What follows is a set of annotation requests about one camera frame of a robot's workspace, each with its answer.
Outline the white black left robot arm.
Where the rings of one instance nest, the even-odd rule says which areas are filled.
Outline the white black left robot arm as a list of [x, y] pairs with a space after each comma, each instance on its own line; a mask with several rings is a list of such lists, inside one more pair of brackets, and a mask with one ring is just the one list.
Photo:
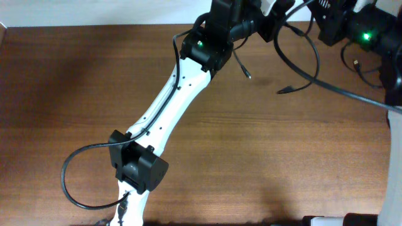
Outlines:
[[167, 140], [192, 100], [223, 68], [234, 42], [259, 33], [273, 39], [277, 23], [294, 1], [213, 1], [175, 47], [175, 67], [148, 110], [125, 133], [114, 131], [109, 154], [116, 169], [119, 203], [110, 225], [142, 225], [148, 195], [162, 181]]

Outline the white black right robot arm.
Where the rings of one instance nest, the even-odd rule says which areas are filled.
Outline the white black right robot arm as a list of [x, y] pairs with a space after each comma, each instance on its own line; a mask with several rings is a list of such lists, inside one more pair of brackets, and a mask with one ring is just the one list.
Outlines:
[[391, 1], [310, 1], [319, 39], [332, 46], [347, 38], [381, 57], [379, 79], [384, 102], [362, 102], [386, 109], [391, 132], [388, 182], [377, 225], [401, 225], [401, 5]]

